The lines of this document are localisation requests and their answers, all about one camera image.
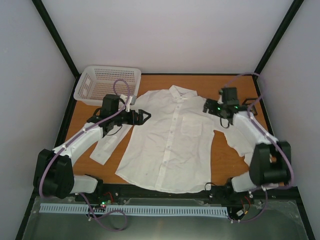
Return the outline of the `white button-up shirt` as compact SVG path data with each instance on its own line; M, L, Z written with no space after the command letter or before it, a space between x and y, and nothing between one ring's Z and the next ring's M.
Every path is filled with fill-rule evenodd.
M147 190L200 192L211 181L215 131L225 136L213 115L203 112L205 101L196 91L175 85L148 91L133 108L150 113L151 118L143 125L124 125L112 131L97 143L90 157L105 164L125 135L131 133L117 176Z

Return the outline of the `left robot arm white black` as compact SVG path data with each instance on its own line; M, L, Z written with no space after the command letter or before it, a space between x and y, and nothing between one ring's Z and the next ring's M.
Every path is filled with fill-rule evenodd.
M129 108L129 100L107 94L82 129L65 143L52 150L43 149L37 157L33 186L42 198L64 199L71 194L86 194L92 201L103 198L102 181L91 175L75 175L73 166L93 144L115 126L141 126L151 118L142 109Z

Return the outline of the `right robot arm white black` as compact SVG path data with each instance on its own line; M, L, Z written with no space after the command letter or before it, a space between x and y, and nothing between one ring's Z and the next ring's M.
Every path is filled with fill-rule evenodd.
M213 115L228 144L240 155L248 171L232 177L228 185L236 193L258 189L288 189L294 181L291 146L279 141L256 120L254 103L241 104L235 87L224 87L219 99L206 99L203 112Z

